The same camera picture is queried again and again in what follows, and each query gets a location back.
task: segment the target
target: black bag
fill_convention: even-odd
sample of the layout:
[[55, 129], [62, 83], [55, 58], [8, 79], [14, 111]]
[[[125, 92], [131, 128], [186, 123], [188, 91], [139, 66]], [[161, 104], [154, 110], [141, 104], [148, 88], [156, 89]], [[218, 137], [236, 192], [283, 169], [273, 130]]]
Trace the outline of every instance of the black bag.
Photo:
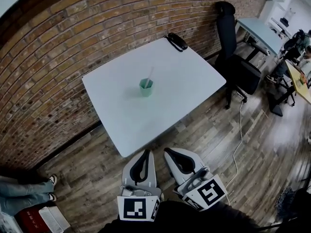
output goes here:
[[285, 44], [284, 44], [284, 50], [288, 51], [289, 49], [293, 48], [296, 43], [298, 42], [299, 39], [304, 39], [305, 37], [305, 32], [303, 30], [299, 30], [292, 39], [289, 39]]

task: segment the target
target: power cord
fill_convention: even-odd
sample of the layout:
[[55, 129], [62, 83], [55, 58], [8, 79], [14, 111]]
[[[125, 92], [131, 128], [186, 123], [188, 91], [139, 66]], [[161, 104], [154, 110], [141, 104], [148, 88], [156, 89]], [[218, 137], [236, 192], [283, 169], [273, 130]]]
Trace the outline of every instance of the power cord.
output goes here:
[[[236, 149], [235, 149], [234, 152], [233, 152], [233, 161], [234, 161], [235, 167], [237, 168], [237, 173], [236, 173], [236, 175], [234, 175], [234, 177], [229, 181], [229, 183], [225, 186], [226, 189], [227, 189], [227, 187], [230, 185], [230, 183], [235, 179], [235, 177], [237, 177], [237, 175], [238, 175], [238, 173], [239, 173], [237, 161], [236, 161], [234, 155], [235, 155], [236, 151], [238, 150], [239, 146], [240, 146], [240, 145], [242, 144], [242, 142], [243, 142], [243, 137], [242, 137], [242, 124], [241, 124], [241, 122], [242, 122], [242, 113], [241, 113], [242, 105], [243, 105], [243, 100], [242, 100], [242, 103], [241, 103], [241, 106], [240, 106], [240, 136], [241, 136], [241, 142], [238, 144], [238, 146], [236, 147]], [[228, 195], [226, 195], [226, 197], [227, 197], [227, 200], [228, 200], [228, 202], [229, 202], [229, 205], [231, 205], [231, 204], [230, 204], [230, 200], [229, 200], [229, 198], [228, 198]]]
[[258, 65], [256, 66], [256, 68], [259, 67], [259, 63], [264, 59], [264, 57], [265, 57], [265, 56], [263, 56], [262, 59], [258, 61]]

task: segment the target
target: white table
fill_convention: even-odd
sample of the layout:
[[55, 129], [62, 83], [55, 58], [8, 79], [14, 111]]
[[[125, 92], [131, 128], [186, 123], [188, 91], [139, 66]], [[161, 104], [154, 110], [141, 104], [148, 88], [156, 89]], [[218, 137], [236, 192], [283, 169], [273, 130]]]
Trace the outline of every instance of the white table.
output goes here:
[[[154, 89], [146, 98], [139, 82], [152, 67]], [[165, 38], [102, 65], [82, 80], [123, 157], [155, 139], [225, 84], [191, 48], [178, 52]]]
[[268, 56], [263, 66], [268, 65], [273, 60], [273, 58], [277, 56], [280, 52], [283, 45], [282, 39], [256, 17], [241, 18], [237, 19], [237, 21], [238, 22], [235, 28], [236, 32], [241, 26], [259, 41], [261, 41], [267, 47], [267, 49], [269, 49], [270, 55]]

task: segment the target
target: person's leg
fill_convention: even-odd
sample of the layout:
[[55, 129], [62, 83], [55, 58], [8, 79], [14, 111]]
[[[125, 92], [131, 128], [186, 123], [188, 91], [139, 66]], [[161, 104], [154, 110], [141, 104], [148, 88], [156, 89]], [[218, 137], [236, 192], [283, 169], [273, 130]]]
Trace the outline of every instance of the person's leg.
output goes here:
[[19, 198], [0, 197], [0, 206], [2, 212], [10, 216], [15, 216], [18, 212], [25, 208], [29, 208], [37, 204], [46, 203], [50, 200], [50, 196], [47, 193], [28, 195]]
[[276, 66], [276, 68], [273, 70], [273, 72], [270, 75], [266, 76], [266, 79], [268, 81], [277, 83], [278, 80], [283, 77], [283, 75], [285, 74], [286, 70], [287, 70], [287, 66], [286, 66], [285, 62], [281, 61]]
[[51, 181], [40, 184], [13, 184], [0, 182], [0, 196], [2, 197], [22, 197], [32, 194], [52, 193], [54, 185]]

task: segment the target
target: white shoe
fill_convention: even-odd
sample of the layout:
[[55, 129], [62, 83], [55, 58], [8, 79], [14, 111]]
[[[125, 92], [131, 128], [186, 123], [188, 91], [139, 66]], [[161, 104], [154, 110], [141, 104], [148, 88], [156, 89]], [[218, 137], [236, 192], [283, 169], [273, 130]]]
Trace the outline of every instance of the white shoe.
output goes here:
[[56, 201], [57, 200], [57, 198], [56, 198], [56, 196], [55, 196], [55, 194], [54, 193], [49, 193], [49, 196], [50, 196], [50, 201]]
[[267, 75], [267, 76], [265, 77], [265, 79], [266, 79], [267, 81], [271, 82], [271, 83], [277, 83], [276, 78], [274, 78], [274, 77], [272, 77], [272, 76], [270, 76], [270, 75]]
[[57, 184], [57, 176], [55, 174], [52, 174], [49, 177], [49, 180], [52, 182], [53, 186], [55, 186]]

